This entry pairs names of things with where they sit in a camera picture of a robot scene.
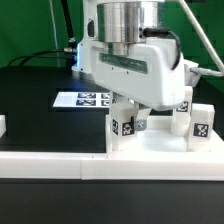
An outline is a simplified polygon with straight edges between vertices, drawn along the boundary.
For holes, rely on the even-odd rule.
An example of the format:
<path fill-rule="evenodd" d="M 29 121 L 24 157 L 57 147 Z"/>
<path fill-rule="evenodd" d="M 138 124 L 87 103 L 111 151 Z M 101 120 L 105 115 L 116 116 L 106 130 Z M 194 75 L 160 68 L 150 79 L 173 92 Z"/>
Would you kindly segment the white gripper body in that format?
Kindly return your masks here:
<path fill-rule="evenodd" d="M 92 50 L 92 72 L 97 85 L 157 111 L 178 108 L 185 98 L 184 60 L 176 68 L 174 40 L 147 40 L 129 46 L 129 55 Z"/>

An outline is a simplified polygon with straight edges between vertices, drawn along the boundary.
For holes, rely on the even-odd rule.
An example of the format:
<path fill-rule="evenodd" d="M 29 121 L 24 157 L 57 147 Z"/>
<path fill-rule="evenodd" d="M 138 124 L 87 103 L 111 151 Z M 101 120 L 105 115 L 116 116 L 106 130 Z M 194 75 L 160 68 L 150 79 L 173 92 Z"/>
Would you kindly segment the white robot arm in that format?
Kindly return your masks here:
<path fill-rule="evenodd" d="M 152 109 L 184 101 L 179 37 L 163 26 L 165 0 L 83 0 L 83 38 L 72 70 L 112 92 L 112 105 L 134 102 L 134 128 L 143 131 Z"/>

